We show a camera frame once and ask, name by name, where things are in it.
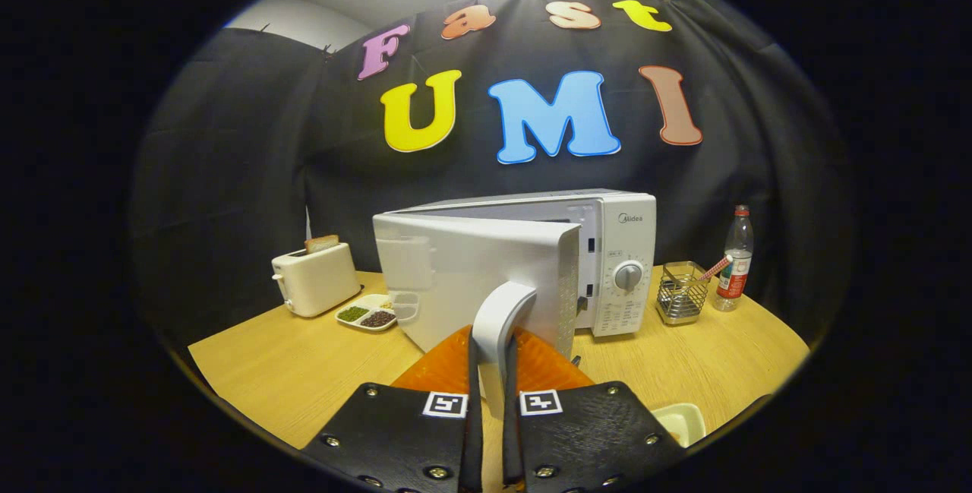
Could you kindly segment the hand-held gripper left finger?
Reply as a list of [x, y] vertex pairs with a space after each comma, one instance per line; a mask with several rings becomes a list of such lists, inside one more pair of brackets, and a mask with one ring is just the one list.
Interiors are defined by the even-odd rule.
[[477, 357], [466, 324], [391, 384], [358, 386], [302, 453], [372, 491], [482, 491]]

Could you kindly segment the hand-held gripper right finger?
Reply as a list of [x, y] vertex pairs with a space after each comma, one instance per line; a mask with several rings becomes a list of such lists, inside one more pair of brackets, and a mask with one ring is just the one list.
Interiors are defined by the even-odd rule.
[[627, 384], [594, 382], [525, 328], [506, 359], [503, 481], [518, 492], [625, 492], [685, 459]]

